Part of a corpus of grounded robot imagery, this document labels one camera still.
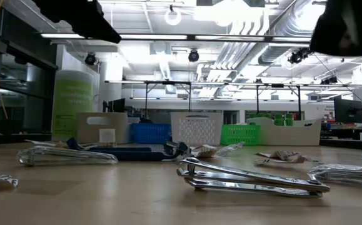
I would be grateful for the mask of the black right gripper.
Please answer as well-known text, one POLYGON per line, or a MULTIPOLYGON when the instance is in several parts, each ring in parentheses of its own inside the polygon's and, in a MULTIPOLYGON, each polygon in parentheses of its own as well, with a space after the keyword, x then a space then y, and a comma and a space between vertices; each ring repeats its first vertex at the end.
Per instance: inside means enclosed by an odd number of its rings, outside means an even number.
POLYGON ((310 50, 330 56, 362 56, 362 0, 327 0, 310 50))

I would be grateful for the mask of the bare metal nail clipper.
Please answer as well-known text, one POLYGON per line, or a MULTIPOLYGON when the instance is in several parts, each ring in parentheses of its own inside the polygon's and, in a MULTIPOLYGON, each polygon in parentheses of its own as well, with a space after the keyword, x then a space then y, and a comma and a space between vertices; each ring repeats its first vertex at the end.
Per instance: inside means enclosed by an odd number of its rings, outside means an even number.
POLYGON ((226 189, 273 194, 295 198, 320 198, 331 188, 314 179, 296 179, 246 171, 200 161, 195 157, 180 160, 176 173, 196 189, 226 189))

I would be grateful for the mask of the green disinfecting wipes canister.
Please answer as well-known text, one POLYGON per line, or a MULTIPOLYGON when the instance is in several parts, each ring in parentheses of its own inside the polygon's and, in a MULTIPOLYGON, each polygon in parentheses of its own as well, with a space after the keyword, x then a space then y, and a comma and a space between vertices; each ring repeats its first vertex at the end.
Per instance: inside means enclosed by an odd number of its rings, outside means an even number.
POLYGON ((93 108, 93 76, 77 70, 56 73, 51 139, 66 141, 77 136, 77 114, 93 108))

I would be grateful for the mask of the black computer monitor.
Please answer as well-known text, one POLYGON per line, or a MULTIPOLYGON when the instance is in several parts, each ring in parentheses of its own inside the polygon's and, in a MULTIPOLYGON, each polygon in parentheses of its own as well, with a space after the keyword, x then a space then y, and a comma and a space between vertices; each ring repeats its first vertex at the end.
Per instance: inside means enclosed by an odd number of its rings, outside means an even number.
POLYGON ((337 123, 362 123, 362 102, 334 99, 334 119, 337 123))
POLYGON ((103 112, 104 113, 123 113, 125 107, 125 98, 103 101, 103 112))

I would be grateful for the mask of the black overhead light bar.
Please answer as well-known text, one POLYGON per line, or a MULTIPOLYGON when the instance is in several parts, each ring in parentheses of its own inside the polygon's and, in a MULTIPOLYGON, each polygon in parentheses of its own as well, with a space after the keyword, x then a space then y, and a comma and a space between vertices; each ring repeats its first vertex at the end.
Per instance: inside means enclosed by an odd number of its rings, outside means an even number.
POLYGON ((206 41, 246 43, 308 44, 306 36, 208 35, 208 34, 121 34, 122 41, 206 41))

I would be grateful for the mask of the blue plastic basket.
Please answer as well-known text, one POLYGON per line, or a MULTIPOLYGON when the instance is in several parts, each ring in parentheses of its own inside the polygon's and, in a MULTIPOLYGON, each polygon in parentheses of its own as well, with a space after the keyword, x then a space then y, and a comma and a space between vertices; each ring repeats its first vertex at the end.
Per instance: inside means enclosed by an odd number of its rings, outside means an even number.
POLYGON ((170 124, 134 123, 132 130, 138 144, 165 144, 171 139, 170 124))

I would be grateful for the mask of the green plastic basket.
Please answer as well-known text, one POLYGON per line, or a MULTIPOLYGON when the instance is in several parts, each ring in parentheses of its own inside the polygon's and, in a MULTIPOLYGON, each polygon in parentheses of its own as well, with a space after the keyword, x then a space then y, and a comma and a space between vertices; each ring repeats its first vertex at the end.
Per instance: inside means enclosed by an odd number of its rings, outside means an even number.
POLYGON ((222 126, 222 145, 230 145, 244 142, 244 146, 255 146, 259 142, 261 126, 226 124, 222 126))

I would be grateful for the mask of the white perforated plastic basket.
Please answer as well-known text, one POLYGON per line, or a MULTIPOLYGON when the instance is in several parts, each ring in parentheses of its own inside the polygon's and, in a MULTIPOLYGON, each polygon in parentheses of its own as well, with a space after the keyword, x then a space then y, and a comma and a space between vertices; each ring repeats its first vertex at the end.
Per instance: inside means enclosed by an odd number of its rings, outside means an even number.
POLYGON ((221 112, 172 112, 171 134, 174 142, 189 146, 220 145, 223 114, 221 112))

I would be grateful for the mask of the small white handled bin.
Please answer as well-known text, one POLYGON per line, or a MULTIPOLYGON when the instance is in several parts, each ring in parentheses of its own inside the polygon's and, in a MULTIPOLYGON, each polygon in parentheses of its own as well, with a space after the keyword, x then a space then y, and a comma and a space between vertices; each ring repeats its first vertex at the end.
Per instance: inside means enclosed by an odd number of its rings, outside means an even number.
POLYGON ((131 142, 131 124, 125 112, 77 113, 78 143, 98 143, 101 129, 114 129, 117 144, 131 142))

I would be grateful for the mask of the black background desk frame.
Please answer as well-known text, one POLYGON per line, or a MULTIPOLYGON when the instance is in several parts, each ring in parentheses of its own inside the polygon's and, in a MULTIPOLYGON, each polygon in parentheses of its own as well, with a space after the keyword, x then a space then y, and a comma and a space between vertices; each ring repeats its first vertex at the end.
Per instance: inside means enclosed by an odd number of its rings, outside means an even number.
POLYGON ((281 83, 236 83, 236 82, 191 82, 191 81, 143 81, 143 84, 146 85, 146 92, 145 92, 145 103, 144 108, 147 110, 148 106, 148 93, 156 87, 157 84, 162 85, 180 85, 183 86, 189 86, 188 89, 186 89, 186 92, 189 94, 189 97, 182 98, 182 100, 188 101, 188 111, 191 112, 192 106, 191 106, 191 91, 192 86, 202 85, 202 86, 253 86, 256 90, 256 112, 259 113, 259 87, 263 86, 265 88, 289 88, 292 93, 297 95, 298 97, 298 114, 297 119, 302 119, 302 110, 301 110, 301 87, 304 86, 302 84, 281 84, 281 83))

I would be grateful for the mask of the wide white handled bin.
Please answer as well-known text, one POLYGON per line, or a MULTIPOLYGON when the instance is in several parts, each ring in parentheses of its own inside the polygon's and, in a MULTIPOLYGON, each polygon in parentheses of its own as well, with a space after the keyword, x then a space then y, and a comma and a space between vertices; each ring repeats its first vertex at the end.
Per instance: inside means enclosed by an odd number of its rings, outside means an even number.
POLYGON ((294 121, 292 126, 276 126, 266 117, 247 119, 260 126, 258 144, 262 146, 318 146, 321 119, 294 121))

